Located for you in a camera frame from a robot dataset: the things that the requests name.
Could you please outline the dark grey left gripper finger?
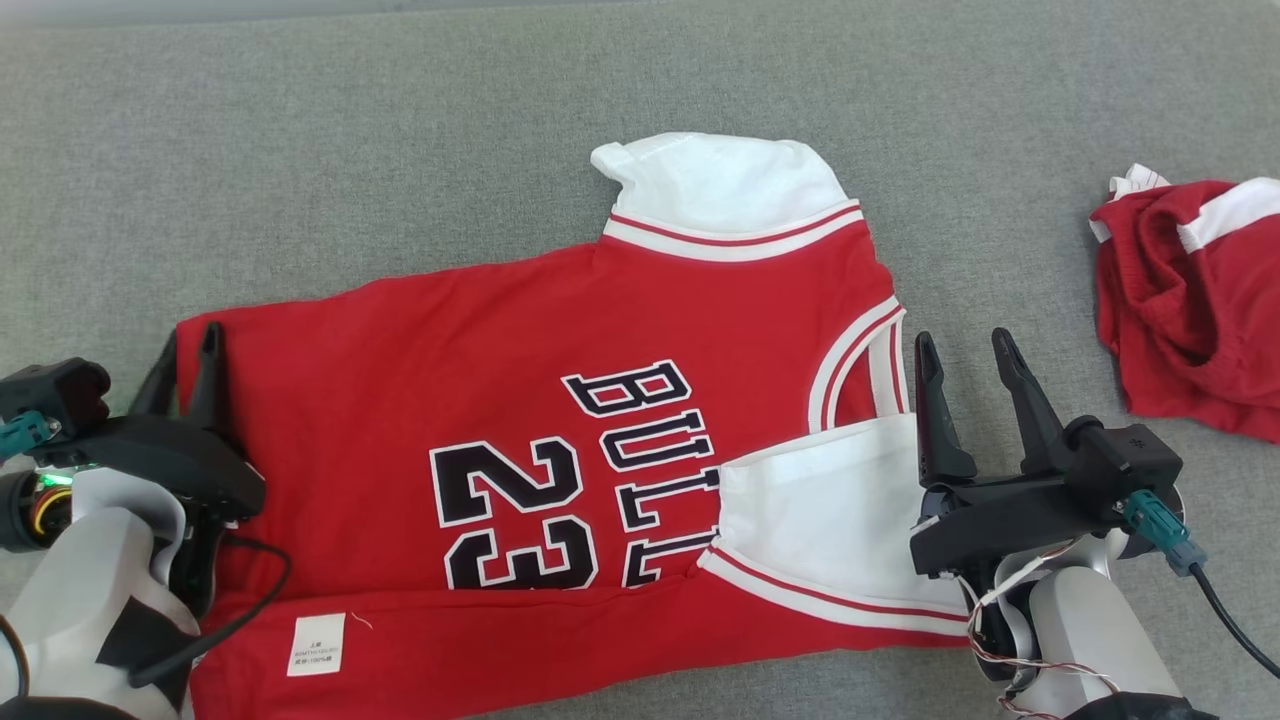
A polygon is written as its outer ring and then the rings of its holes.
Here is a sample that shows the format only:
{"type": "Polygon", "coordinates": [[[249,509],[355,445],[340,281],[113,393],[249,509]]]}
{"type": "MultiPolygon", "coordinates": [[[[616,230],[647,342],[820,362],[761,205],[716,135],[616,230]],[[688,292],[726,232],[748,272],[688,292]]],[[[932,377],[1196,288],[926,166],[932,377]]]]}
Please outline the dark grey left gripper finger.
{"type": "Polygon", "coordinates": [[[230,413],[227,370],[227,336],[219,322],[210,322],[198,345],[198,368],[189,397],[188,423],[216,436],[234,454],[243,447],[236,436],[230,413]]]}
{"type": "Polygon", "coordinates": [[[161,352],[147,370],[141,387],[131,402],[131,415],[168,416],[177,391],[178,347],[177,329],[166,338],[161,352]]]}

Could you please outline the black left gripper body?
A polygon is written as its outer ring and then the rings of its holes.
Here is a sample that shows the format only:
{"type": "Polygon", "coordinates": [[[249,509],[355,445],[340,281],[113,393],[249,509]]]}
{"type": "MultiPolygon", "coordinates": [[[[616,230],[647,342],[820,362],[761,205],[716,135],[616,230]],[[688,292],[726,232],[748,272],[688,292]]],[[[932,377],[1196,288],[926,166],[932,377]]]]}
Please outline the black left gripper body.
{"type": "Polygon", "coordinates": [[[266,482],[220,436],[173,418],[115,416],[74,436],[55,436],[35,448],[38,465],[95,465],[152,482],[244,520],[265,505],[266,482]]]}

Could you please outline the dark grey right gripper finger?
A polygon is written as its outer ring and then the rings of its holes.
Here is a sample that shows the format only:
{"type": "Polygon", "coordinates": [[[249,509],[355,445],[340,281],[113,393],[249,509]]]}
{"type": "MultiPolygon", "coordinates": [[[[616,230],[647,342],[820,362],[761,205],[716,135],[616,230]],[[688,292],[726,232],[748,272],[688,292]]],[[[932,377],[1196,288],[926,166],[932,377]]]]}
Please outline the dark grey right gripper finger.
{"type": "Polygon", "coordinates": [[[1065,442],[1064,425],[1010,331],[993,328],[992,347],[1018,420],[1024,452],[1021,473],[1029,477],[1065,473],[1073,462],[1073,452],[1065,442]]]}
{"type": "Polygon", "coordinates": [[[977,464],[960,446],[945,397],[945,370],[929,332],[915,338],[915,401],[920,486],[972,483],[977,464]]]}

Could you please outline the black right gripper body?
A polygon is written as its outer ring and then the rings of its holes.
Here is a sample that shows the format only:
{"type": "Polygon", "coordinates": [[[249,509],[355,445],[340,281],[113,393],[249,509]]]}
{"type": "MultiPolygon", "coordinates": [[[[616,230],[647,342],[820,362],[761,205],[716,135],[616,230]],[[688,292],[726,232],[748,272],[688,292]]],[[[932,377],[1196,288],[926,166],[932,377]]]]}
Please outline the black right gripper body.
{"type": "Polygon", "coordinates": [[[1059,477],[1005,477],[979,484],[918,469],[922,521],[911,530],[915,574],[964,574],[1012,553],[1105,533],[1120,524],[1126,469],[1074,465],[1059,477]]]}

